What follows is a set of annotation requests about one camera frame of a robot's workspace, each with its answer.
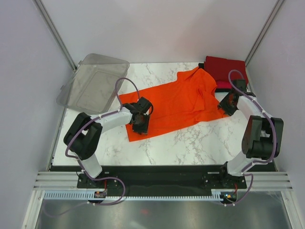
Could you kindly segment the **orange t shirt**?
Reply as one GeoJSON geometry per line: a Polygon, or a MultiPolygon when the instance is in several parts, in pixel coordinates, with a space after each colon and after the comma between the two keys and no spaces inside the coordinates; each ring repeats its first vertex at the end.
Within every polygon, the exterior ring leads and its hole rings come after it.
{"type": "Polygon", "coordinates": [[[224,111],[218,108],[216,88],[215,79],[205,70],[196,67],[190,71],[178,72],[174,82],[146,88],[139,93],[121,94],[119,98],[123,103],[135,102],[140,95],[153,105],[148,134],[137,134],[130,125],[126,125],[129,141],[144,140],[199,122],[225,118],[224,111]]]}

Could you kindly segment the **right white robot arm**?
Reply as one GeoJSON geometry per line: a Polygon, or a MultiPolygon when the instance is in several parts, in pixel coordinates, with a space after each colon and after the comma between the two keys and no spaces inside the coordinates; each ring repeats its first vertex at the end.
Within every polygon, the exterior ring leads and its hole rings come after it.
{"type": "Polygon", "coordinates": [[[269,115],[258,103],[256,96],[247,92],[245,80],[230,82],[232,89],[218,104],[226,115],[241,111],[248,123],[241,142],[241,152],[221,168],[218,182],[228,188],[235,183],[235,177],[257,164],[268,164],[279,155],[284,122],[269,115]]]}

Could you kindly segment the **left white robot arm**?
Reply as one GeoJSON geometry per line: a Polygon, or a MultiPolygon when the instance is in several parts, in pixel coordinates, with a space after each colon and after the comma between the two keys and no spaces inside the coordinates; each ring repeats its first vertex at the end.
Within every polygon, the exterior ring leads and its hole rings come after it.
{"type": "Polygon", "coordinates": [[[141,97],[135,103],[121,104],[119,109],[97,117],[91,117],[84,112],[79,113],[63,138],[67,146],[66,157],[77,160],[93,187],[101,187],[105,177],[95,155],[101,135],[121,125],[131,125],[132,131],[146,135],[153,111],[153,104],[141,97]]]}

